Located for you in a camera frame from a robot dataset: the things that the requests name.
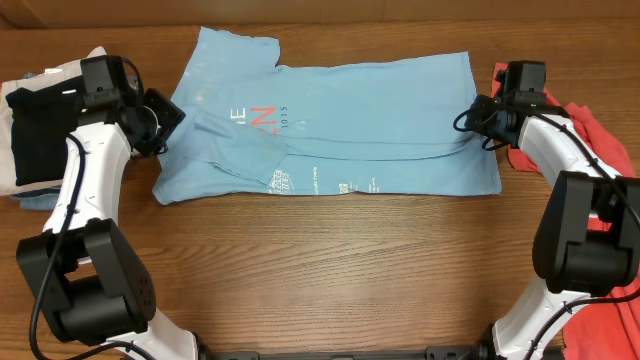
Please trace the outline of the light blue printed t-shirt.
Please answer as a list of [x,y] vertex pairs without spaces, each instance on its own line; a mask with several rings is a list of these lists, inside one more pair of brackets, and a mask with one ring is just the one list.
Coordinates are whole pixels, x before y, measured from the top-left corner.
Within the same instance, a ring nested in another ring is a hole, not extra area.
[[238,192],[497,194],[495,156],[453,126],[475,96],[465,52],[290,67],[274,38],[204,28],[153,192],[165,205]]

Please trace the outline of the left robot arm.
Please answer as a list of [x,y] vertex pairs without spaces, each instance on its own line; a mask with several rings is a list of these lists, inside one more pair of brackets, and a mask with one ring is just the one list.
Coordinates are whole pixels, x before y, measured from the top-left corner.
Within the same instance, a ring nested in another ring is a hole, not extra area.
[[183,111],[113,55],[83,59],[70,79],[21,88],[7,102],[18,183],[61,180],[42,232],[16,252],[35,298],[32,321],[91,356],[209,358],[197,335],[157,308],[151,276],[117,224],[127,163],[164,153]]

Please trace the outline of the black folded shirt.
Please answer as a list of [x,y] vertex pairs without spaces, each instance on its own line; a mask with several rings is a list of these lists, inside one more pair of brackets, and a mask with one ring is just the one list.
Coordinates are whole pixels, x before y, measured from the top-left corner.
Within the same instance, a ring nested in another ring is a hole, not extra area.
[[62,179],[66,137],[78,126],[85,93],[82,78],[74,77],[40,90],[19,88],[5,96],[12,110],[17,186]]

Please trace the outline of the beige folded garment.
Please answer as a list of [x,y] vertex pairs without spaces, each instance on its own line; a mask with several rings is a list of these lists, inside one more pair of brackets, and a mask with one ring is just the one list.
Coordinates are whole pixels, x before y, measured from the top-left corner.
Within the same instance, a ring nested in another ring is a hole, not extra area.
[[62,81],[81,75],[80,59],[73,60],[52,68],[34,77],[20,80],[10,80],[1,84],[1,195],[15,195],[24,192],[41,190],[62,183],[62,176],[57,180],[41,181],[23,186],[16,185],[16,170],[14,156],[11,149],[11,128],[13,125],[13,111],[8,106],[6,96],[25,88],[31,91],[41,90],[56,85]]

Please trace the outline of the folded blue jeans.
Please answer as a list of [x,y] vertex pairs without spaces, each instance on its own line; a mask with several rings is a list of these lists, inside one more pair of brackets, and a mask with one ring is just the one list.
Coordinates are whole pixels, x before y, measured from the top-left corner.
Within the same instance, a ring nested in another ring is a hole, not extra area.
[[[22,79],[34,77],[35,74],[26,74]],[[57,201],[60,185],[41,190],[24,192],[12,195],[12,198],[20,203],[23,209],[50,210]]]

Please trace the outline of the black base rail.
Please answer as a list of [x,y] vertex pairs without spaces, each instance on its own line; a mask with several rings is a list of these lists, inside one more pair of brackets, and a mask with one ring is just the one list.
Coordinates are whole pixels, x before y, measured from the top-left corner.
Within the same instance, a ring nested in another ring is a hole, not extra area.
[[428,346],[421,351],[365,351],[260,354],[258,352],[218,352],[205,350],[206,360],[480,360],[492,356],[484,346]]

